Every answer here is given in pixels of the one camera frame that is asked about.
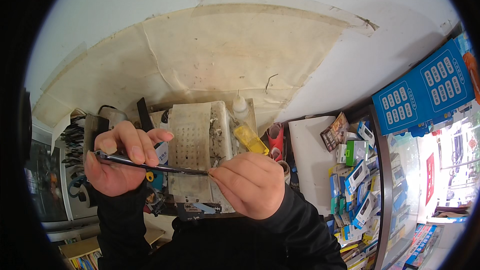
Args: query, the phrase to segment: black sleeve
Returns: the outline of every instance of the black sleeve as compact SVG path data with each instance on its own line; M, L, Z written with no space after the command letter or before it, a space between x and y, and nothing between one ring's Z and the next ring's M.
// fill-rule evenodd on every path
M259 223L284 243L291 269L347 269L340 244L317 209L286 184L278 211Z
M100 270L139 269L147 263L151 247L144 237L146 185L144 180L137 189L116 197L94 190L100 220L97 240L103 255L98 259Z

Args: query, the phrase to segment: red banner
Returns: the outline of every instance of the red banner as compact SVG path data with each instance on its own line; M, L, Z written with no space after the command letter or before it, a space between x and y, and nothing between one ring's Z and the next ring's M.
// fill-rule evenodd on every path
M427 159L427 201L428 204L432 196L434 195L434 182L435 182L435 166L434 166L434 154L432 153Z

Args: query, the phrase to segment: black jacket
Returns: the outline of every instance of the black jacket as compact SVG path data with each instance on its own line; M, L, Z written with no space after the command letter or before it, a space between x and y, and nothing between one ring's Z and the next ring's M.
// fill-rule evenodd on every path
M276 213L172 222L172 241L153 254L144 238L145 181L117 197L95 192L105 269L347 269L317 209L285 185Z

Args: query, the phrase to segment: blue poster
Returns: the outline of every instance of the blue poster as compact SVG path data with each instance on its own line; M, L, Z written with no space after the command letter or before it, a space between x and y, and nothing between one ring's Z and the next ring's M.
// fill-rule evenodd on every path
M372 96L382 135L439 117L474 98L467 67L453 39Z

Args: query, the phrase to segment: yellow container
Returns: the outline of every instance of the yellow container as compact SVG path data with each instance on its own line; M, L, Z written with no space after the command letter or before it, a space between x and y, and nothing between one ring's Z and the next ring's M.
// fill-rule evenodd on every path
M257 134L246 124L238 126L233 130L235 137L245 145L245 147L253 153L261 153L267 155L270 151L262 142Z

